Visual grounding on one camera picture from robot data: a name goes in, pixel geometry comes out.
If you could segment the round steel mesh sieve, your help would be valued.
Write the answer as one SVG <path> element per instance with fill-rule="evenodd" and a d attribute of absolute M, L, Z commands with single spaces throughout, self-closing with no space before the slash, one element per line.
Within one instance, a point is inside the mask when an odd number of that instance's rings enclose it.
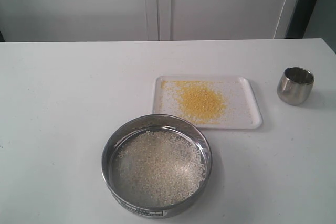
<path fill-rule="evenodd" d="M 203 133 L 165 114 L 125 123 L 108 139 L 101 156 L 104 182 L 117 203 L 152 219 L 176 216 L 195 203 L 212 164 Z"/>

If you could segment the yellow and white grain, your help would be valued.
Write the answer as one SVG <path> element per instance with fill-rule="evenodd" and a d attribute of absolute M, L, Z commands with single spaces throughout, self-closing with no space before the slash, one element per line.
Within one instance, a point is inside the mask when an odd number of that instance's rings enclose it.
<path fill-rule="evenodd" d="M 171 131 L 146 131 L 127 141 L 115 168 L 129 201 L 155 207 L 185 200 L 205 180 L 201 151 Z"/>

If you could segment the dark vertical post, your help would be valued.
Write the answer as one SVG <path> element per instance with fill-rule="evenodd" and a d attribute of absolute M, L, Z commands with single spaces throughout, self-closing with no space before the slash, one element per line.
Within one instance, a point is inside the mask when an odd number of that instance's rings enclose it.
<path fill-rule="evenodd" d="M 291 17 L 286 39 L 302 39 L 308 27 L 317 0 L 297 0 Z"/>

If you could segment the stainless steel cup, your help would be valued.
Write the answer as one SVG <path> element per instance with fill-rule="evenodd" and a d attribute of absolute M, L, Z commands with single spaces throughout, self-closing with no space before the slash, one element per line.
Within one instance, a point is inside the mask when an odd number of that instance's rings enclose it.
<path fill-rule="evenodd" d="M 284 70 L 278 86 L 278 97 L 289 105 L 300 105 L 309 97 L 314 84 L 314 75 L 300 67 Z"/>

